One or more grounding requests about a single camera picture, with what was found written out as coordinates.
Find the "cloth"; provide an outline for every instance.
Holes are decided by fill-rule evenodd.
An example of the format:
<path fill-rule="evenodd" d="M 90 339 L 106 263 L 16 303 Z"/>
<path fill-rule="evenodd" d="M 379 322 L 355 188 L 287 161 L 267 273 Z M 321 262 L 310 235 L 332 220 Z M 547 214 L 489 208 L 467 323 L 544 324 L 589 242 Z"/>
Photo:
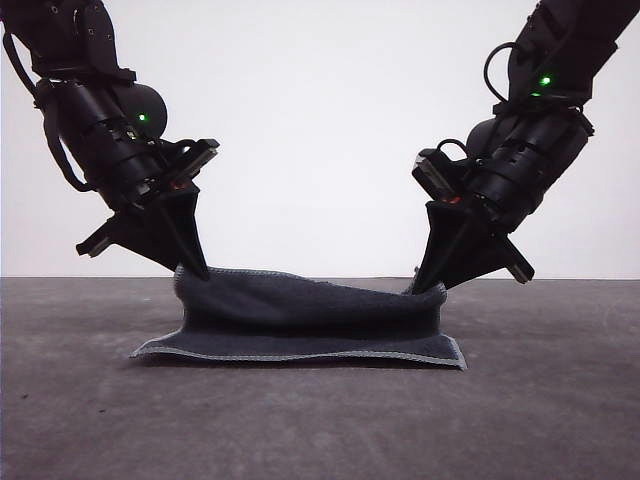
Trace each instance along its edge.
<path fill-rule="evenodd" d="M 179 267 L 180 330 L 133 357 L 169 354 L 211 361 L 285 362 L 378 358 L 466 368 L 440 332 L 443 285 L 422 295 L 338 286 L 279 272 L 210 268 L 203 281 Z"/>

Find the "floor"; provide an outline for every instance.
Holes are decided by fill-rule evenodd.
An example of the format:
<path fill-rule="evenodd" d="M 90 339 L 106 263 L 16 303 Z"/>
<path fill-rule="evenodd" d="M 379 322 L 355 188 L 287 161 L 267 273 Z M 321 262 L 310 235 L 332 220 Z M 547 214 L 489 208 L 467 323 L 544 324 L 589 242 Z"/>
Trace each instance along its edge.
<path fill-rule="evenodd" d="M 180 325 L 169 279 L 2 293 L 5 480 L 640 478 L 640 282 L 453 290 L 466 372 L 133 361 Z"/>

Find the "black cable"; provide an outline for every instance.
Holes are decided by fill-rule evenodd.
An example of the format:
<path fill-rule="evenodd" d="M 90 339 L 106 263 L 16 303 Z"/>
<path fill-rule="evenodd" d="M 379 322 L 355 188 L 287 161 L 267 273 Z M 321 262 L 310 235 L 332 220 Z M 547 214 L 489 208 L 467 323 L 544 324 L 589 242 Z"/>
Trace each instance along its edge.
<path fill-rule="evenodd" d="M 18 51 L 16 50 L 16 44 L 13 43 L 13 36 L 9 32 L 5 32 L 2 37 L 2 44 L 4 45 L 4 49 L 9 56 L 9 61 L 11 65 L 13 65 L 14 70 L 18 74 L 18 77 L 24 84 L 24 86 L 29 90 L 29 93 L 36 96 L 36 86 L 31 81 L 31 77 L 22 66 L 22 62 L 20 61 L 20 57 L 18 56 Z"/>
<path fill-rule="evenodd" d="M 506 103 L 508 100 L 504 98 L 500 94 L 500 92 L 498 92 L 495 89 L 495 87 L 491 84 L 491 80 L 489 79 L 489 67 L 491 66 L 491 62 L 493 61 L 493 58 L 502 50 L 506 50 L 507 48 L 517 48 L 520 51 L 523 50 L 522 45 L 520 45 L 519 43 L 516 43 L 516 42 L 503 43 L 502 45 L 498 45 L 496 48 L 493 49 L 493 51 L 489 54 L 489 56 L 487 57 L 487 61 L 484 64 L 484 82 L 487 84 L 487 88 L 491 91 L 491 93 L 493 93 L 496 96 L 496 98 L 500 100 L 502 103 Z"/>
<path fill-rule="evenodd" d="M 436 147 L 436 150 L 442 150 L 442 147 L 448 144 L 459 146 L 464 152 L 464 154 L 467 156 L 467 158 L 470 157 L 469 149 L 467 148 L 467 146 L 464 143 L 462 143 L 460 140 L 456 140 L 455 138 L 447 138 L 446 140 L 441 141 Z"/>

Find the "white backdrop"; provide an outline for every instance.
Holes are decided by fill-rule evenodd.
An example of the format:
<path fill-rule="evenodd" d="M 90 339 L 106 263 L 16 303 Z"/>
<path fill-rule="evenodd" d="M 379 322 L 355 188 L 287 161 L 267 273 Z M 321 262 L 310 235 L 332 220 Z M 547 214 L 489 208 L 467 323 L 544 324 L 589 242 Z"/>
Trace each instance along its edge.
<path fill-rule="evenodd" d="M 485 57 L 535 0 L 105 3 L 120 65 L 169 106 L 165 138 L 222 144 L 196 179 L 209 264 L 352 277 L 409 276 L 421 259 L 415 155 L 490 117 Z M 597 136 L 512 236 L 539 278 L 640 278 L 639 40 L 636 20 L 588 105 Z M 4 57 L 2 100 L 3 274 L 169 274 L 117 246 L 76 256 L 109 211 L 65 183 Z"/>

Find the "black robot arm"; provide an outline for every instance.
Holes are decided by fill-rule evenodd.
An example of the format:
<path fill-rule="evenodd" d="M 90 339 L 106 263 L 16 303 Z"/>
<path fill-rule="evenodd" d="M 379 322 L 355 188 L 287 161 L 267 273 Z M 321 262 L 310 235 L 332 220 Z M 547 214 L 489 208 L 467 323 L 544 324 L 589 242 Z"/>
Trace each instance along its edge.
<path fill-rule="evenodd" d="M 534 270 L 507 235 L 532 214 L 573 163 L 594 130 L 583 114 L 594 76 L 640 10 L 640 0 L 543 0 L 516 42 L 496 48 L 485 80 L 500 103 L 496 117 L 469 135 L 467 158 L 452 162 L 423 150 L 413 175 L 433 198 L 431 233 L 413 293 L 442 281 L 448 288 L 507 268 L 521 283 Z M 488 79 L 499 51 L 512 49 L 510 88 Z"/>
<path fill-rule="evenodd" d="M 77 246 L 96 256 L 119 244 L 165 267 L 202 278 L 208 270 L 194 212 L 192 179 L 219 146 L 215 140 L 162 140 L 167 109 L 135 72 L 118 66 L 111 19 L 100 0 L 0 0 L 3 44 L 35 106 L 44 114 L 51 153 L 78 191 L 97 191 L 115 212 Z M 31 53 L 34 85 L 13 37 Z M 82 169 L 71 167 L 61 139 Z"/>

